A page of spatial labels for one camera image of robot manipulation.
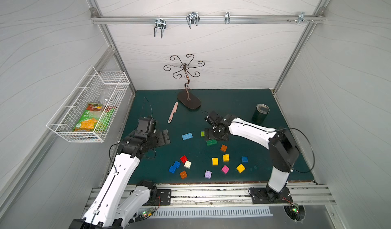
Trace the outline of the purple lego brick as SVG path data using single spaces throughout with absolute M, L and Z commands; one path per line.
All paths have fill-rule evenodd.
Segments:
M 212 172 L 211 172 L 211 171 L 205 171 L 204 177 L 205 177 L 206 179 L 211 179 L 211 176 L 212 176 Z

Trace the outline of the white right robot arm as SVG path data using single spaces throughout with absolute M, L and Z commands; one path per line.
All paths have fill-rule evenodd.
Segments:
M 205 129 L 206 140 L 229 140 L 230 135 L 236 135 L 260 144 L 269 150 L 272 160 L 272 172 L 265 189 L 260 192 L 255 189 L 251 194 L 260 200 L 270 203 L 282 203 L 287 198 L 283 192 L 293 166 L 300 151 L 289 129 L 276 130 L 258 126 L 233 115 L 222 117 L 212 111 L 205 117 L 211 128 Z

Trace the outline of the pink lego brick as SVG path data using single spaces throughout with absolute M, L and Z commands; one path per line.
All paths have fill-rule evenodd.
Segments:
M 230 170 L 230 169 L 229 169 L 226 165 L 224 165 L 224 166 L 222 167 L 222 169 L 221 169 L 221 171 L 222 171 L 224 174 L 227 174 L 229 170 Z

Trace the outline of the dark green lego plate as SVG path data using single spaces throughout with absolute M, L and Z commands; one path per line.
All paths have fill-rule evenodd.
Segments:
M 208 141 L 206 142 L 206 144 L 207 144 L 207 146 L 215 145 L 215 144 L 217 144 L 217 140 L 214 140 L 214 139 L 208 140 Z

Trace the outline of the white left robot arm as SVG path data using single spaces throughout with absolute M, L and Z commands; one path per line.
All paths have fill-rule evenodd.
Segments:
M 133 222 L 152 216 L 170 199 L 160 195 L 156 183 L 141 180 L 133 192 L 121 201 L 125 188 L 141 159 L 150 150 L 170 144 L 167 130 L 156 130 L 152 117 L 139 118 L 134 131 L 117 144 L 113 165 L 98 196 L 81 219 L 71 222 L 71 229 L 123 229 Z

